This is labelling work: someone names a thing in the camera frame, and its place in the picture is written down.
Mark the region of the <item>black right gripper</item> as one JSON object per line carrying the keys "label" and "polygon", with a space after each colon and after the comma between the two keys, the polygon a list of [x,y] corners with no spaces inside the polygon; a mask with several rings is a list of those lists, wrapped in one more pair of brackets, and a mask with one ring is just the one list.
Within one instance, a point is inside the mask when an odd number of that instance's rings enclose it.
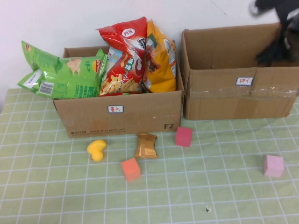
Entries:
{"label": "black right gripper", "polygon": [[296,22],[283,25],[276,39],[256,56],[258,65],[273,62],[296,62]]}

